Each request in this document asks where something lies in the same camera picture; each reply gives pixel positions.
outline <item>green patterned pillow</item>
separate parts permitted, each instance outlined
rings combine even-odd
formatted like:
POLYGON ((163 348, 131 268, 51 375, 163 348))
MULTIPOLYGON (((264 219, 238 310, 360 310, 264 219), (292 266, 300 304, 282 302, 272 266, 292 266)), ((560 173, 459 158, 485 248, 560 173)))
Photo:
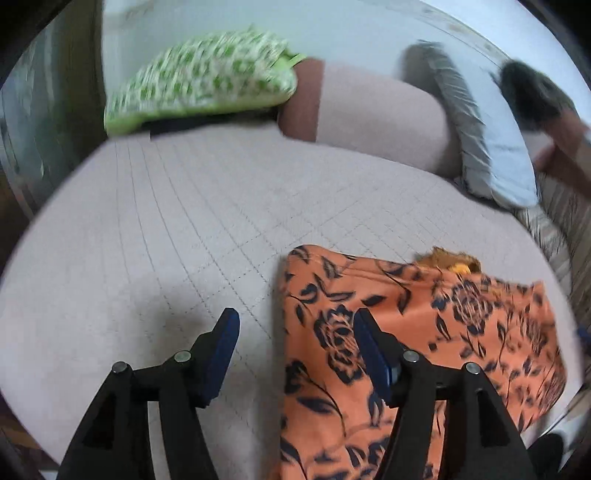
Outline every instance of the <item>green patterned pillow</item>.
POLYGON ((125 135, 149 120, 279 105, 296 91, 292 67, 303 58, 288 52, 287 41, 252 29, 190 40, 160 54, 109 98, 105 130, 125 135))

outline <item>orange floral fabric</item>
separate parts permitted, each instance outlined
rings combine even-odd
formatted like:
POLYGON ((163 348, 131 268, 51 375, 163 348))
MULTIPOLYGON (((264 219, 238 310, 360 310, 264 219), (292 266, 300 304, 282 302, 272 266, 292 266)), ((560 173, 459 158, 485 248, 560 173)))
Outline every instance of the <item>orange floral fabric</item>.
MULTIPOLYGON (((378 469, 396 409, 374 392, 353 337, 353 314, 364 306, 382 330, 432 363, 478 363, 520 431, 564 389, 542 283, 522 286, 303 245, 287 258, 281 291, 282 480, 364 480, 378 469)), ((438 402, 425 478, 437 478, 444 411, 438 402)))

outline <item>metal screw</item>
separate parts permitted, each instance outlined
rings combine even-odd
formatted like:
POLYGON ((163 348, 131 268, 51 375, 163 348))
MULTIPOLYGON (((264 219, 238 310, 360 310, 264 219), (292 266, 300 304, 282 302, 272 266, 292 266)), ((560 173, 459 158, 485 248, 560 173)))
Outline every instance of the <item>metal screw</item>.
POLYGON ((178 364, 183 364, 189 360, 191 360, 191 352, 188 350, 181 350, 180 352, 174 354, 174 361, 178 364))
POLYGON ((115 362, 115 363, 113 364, 113 366, 111 367, 111 371, 112 371, 114 374, 120 374, 120 373, 123 373, 123 372, 125 372, 125 370, 127 370, 127 367, 128 367, 128 366, 129 366, 129 365, 128 365, 128 364, 126 364, 125 362, 115 362))
POLYGON ((407 350, 406 352, 404 352, 402 354, 402 357, 407 362, 411 362, 412 364, 418 362, 418 360, 421 358, 420 355, 417 352, 415 352, 414 350, 407 350))
POLYGON ((468 362, 466 364, 466 370, 471 374, 478 375, 480 373, 480 365, 475 364, 474 362, 468 362))

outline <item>white wall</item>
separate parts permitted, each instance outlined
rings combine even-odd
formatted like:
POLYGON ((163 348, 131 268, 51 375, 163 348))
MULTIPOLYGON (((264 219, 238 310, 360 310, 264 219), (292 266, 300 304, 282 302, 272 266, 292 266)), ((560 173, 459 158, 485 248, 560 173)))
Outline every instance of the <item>white wall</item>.
MULTIPOLYGON (((549 75, 591 122, 591 93, 583 78, 551 32, 517 0, 425 2, 549 75)), ((249 24, 287 38, 294 51, 385 74, 400 74, 404 49, 420 38, 466 50, 450 35, 456 25, 421 20, 424 7, 419 0, 105 0, 106 90, 175 43, 249 24)))

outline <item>white pillow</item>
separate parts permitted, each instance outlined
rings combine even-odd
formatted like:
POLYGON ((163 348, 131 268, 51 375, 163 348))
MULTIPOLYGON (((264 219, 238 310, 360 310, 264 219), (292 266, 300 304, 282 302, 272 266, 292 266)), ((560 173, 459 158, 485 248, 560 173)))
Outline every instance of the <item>white pillow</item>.
POLYGON ((463 181, 510 209, 538 203, 534 169, 517 122, 489 72, 440 43, 420 42, 462 143, 463 181))

